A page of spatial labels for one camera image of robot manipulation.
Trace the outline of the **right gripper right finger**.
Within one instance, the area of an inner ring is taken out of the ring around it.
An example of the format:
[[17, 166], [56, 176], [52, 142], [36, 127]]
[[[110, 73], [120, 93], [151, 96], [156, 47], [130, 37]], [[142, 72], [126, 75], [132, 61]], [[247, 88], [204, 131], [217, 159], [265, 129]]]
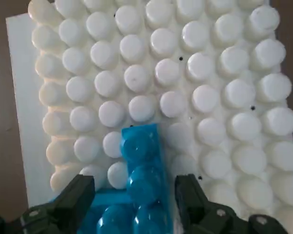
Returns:
[[253, 214], [247, 221], [226, 205], [208, 200], [193, 174], [178, 175], [175, 201], [185, 234], [286, 234], [275, 218]]

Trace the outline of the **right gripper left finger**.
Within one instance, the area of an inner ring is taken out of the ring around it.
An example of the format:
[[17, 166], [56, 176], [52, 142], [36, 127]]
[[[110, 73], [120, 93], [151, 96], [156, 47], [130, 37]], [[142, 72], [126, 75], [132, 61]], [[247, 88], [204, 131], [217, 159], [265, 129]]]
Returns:
[[76, 234], [94, 197], [94, 178], [76, 175], [54, 200], [11, 222], [0, 217], [0, 234]]

